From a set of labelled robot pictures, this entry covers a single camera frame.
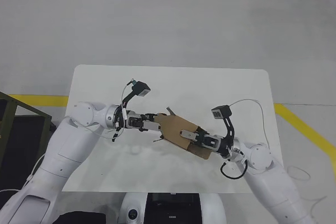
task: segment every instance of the black cable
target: black cable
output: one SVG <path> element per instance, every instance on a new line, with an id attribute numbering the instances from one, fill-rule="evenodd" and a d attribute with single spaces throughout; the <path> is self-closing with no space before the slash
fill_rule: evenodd
<path id="1" fill-rule="evenodd" d="M 226 162 L 224 162 L 223 165 L 220 167 L 220 172 L 221 172 L 222 175 L 224 175 L 226 178 L 229 178 L 229 179 L 232 179 L 232 180 L 237 180 L 237 179 L 242 178 L 242 177 L 245 175 L 245 173 L 246 173 L 246 171 L 247 171 L 247 169 L 248 169 L 248 161 L 245 160 L 245 168 L 244 168 L 244 171 L 242 172 L 242 174 L 241 174 L 240 176 L 237 176 L 237 177 L 232 177 L 232 176 L 228 176 L 228 175 L 226 175 L 226 174 L 224 173 L 223 168 L 224 168 L 225 165 L 226 165 Z"/>

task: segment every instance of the black bracket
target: black bracket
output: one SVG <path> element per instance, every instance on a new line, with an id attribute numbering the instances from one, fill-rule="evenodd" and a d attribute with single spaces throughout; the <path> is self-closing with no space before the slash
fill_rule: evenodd
<path id="1" fill-rule="evenodd" d="M 224 106 L 217 106 L 216 108 L 213 108 L 212 113 L 215 119 L 222 119 L 226 126 L 227 134 L 223 138 L 220 144 L 218 153 L 220 153 L 222 157 L 227 157 L 229 156 L 228 149 L 232 150 L 233 145 L 234 145 L 234 134 L 235 134 L 234 127 L 229 118 L 232 115 L 232 112 L 228 105 L 224 105 Z"/>

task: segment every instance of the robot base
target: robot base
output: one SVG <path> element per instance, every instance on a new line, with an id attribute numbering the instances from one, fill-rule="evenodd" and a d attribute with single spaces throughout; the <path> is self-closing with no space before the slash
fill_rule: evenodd
<path id="1" fill-rule="evenodd" d="M 218 194 L 127 193 L 118 224 L 194 223 L 226 224 Z"/>

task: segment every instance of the white robotic arm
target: white robotic arm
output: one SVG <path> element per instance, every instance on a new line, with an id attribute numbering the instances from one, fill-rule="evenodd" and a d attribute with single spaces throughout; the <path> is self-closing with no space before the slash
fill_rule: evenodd
<path id="1" fill-rule="evenodd" d="M 108 117 L 118 106 L 80 102 L 52 135 L 44 161 L 32 179 L 3 206 L 0 224 L 53 223 L 56 201 L 71 174 L 92 152 L 99 135 L 113 124 Z M 95 133 L 82 127 L 99 124 Z"/>
<path id="2" fill-rule="evenodd" d="M 238 155 L 233 160 L 241 172 L 245 169 L 243 161 L 248 162 L 244 178 L 251 191 L 278 223 L 315 223 L 304 208 L 296 185 L 265 144 L 247 148 L 235 139 L 233 155 L 236 153 Z"/>

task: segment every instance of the gray floor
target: gray floor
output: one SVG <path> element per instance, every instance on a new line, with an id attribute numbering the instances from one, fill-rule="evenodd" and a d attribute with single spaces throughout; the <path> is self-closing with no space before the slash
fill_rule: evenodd
<path id="1" fill-rule="evenodd" d="M 274 102 L 292 104 L 336 145 L 336 0 L 0 0 L 0 90 L 68 95 L 79 64 L 264 69 Z M 64 114 L 41 109 L 56 121 Z M 328 157 L 277 120 L 285 166 L 310 173 L 310 181 L 297 183 L 302 195 L 327 195 L 313 213 L 320 223 L 336 223 Z M 230 223 L 275 223 L 251 195 L 222 198 Z M 61 211 L 116 211 L 121 199 L 63 195 Z"/>

